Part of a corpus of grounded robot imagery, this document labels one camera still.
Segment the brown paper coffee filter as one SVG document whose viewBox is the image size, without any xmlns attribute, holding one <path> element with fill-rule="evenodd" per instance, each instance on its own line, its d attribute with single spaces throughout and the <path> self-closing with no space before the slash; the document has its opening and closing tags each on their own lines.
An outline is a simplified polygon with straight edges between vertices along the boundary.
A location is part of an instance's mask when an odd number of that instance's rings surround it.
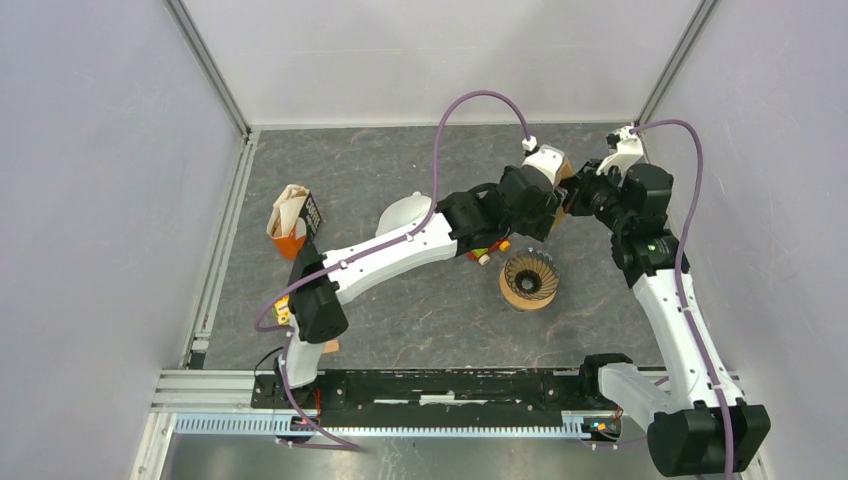
<svg viewBox="0 0 848 480">
<path fill-rule="evenodd" d="M 571 165 L 570 160 L 565 157 L 563 159 L 562 165 L 559 168 L 556 176 L 556 180 L 558 181 L 557 189 L 561 190 L 564 193 L 564 197 L 560 207 L 557 210 L 555 220 L 553 223 L 553 228 L 556 229 L 565 219 L 568 212 L 568 200 L 567 200 L 567 189 L 565 184 L 568 179 L 572 178 L 575 175 L 573 167 Z"/>
</svg>

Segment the grey ribbed coffee dripper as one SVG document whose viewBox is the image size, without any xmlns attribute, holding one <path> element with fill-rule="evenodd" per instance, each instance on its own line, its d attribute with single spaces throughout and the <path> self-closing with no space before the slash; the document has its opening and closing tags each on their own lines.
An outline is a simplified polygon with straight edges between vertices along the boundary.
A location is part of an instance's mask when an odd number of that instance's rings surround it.
<svg viewBox="0 0 848 480">
<path fill-rule="evenodd" d="M 560 274 L 553 257 L 536 249 L 509 258 L 502 272 L 508 291 L 522 300 L 548 300 L 559 289 Z"/>
</svg>

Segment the white paper coffee filter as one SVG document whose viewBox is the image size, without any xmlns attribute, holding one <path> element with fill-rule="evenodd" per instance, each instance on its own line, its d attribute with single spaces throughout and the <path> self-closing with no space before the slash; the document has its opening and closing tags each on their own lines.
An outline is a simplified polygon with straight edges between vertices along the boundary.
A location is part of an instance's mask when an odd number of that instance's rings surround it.
<svg viewBox="0 0 848 480">
<path fill-rule="evenodd" d="M 431 207 L 431 198 L 419 191 L 390 204 L 381 214 L 375 236 L 379 237 L 423 219 Z"/>
</svg>

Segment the orange black coffee filter box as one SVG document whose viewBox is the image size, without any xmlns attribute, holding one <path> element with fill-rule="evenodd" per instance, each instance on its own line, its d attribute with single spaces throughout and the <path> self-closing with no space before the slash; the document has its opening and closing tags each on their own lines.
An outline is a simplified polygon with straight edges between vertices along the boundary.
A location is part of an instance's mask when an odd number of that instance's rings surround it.
<svg viewBox="0 0 848 480">
<path fill-rule="evenodd" d="M 289 184 L 272 204 L 266 233 L 283 258 L 294 260 L 306 243 L 315 240 L 322 221 L 312 192 Z"/>
</svg>

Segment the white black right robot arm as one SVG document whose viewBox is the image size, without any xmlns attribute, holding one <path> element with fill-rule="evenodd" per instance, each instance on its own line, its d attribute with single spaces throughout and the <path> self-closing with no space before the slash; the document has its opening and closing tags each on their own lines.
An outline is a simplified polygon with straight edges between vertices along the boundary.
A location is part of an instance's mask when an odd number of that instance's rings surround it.
<svg viewBox="0 0 848 480">
<path fill-rule="evenodd" d="M 665 477 L 742 473 L 771 429 L 762 405 L 747 401 L 720 359 L 696 299 L 690 265 L 667 228 L 673 177 L 637 163 L 626 171 L 587 162 L 562 181 L 563 205 L 611 232 L 612 257 L 650 321 L 668 384 L 660 387 L 620 355 L 585 360 L 577 382 L 591 408 L 616 403 L 646 434 Z"/>
</svg>

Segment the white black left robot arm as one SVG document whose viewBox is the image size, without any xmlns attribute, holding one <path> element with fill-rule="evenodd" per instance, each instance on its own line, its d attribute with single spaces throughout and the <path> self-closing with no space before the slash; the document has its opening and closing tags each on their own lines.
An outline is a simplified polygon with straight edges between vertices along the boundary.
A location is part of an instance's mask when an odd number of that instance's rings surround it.
<svg viewBox="0 0 848 480">
<path fill-rule="evenodd" d="M 546 240 L 565 198 L 561 183 L 573 174 L 570 165 L 553 175 L 532 165 L 508 166 L 498 182 L 454 192 L 437 203 L 433 215 L 369 241 L 324 253 L 305 245 L 288 282 L 294 331 L 287 337 L 278 397 L 295 408 L 312 399 L 324 346 L 347 330 L 344 306 L 366 290 L 514 234 Z"/>
</svg>

